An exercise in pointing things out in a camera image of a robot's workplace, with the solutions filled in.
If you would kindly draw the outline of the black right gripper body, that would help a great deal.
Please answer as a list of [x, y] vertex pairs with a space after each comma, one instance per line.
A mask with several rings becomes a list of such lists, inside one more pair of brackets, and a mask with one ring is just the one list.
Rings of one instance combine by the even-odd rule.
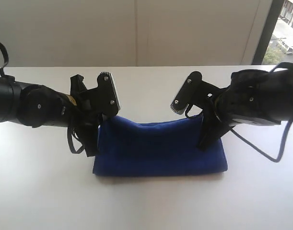
[[205, 100], [202, 133], [226, 134], [239, 124], [274, 126], [281, 121], [272, 118], [258, 107], [253, 96], [226, 90]]

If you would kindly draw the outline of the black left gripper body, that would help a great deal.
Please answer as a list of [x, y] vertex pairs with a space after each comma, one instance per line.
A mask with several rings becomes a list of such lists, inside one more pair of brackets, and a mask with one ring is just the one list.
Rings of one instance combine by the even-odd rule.
[[47, 115], [47, 125], [69, 127], [70, 132], [95, 131], [103, 121], [103, 75], [97, 86], [87, 88], [84, 77], [76, 74], [70, 78], [70, 93], [55, 92], [56, 99]]

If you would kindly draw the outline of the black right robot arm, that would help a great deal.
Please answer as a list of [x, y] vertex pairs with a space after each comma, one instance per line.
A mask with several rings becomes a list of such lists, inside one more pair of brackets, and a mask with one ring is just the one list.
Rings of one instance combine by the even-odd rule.
[[270, 71], [233, 72], [229, 86], [213, 87], [203, 100], [201, 150], [239, 124], [279, 125], [293, 119], [293, 63], [282, 62]]

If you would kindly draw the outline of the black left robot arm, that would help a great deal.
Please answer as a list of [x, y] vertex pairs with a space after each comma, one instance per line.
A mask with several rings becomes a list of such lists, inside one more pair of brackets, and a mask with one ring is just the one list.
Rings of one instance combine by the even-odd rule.
[[100, 122], [80, 96], [80, 89], [86, 88], [82, 80], [80, 75], [72, 77], [70, 94], [64, 94], [45, 85], [0, 77], [0, 123], [65, 127], [71, 153], [98, 155]]

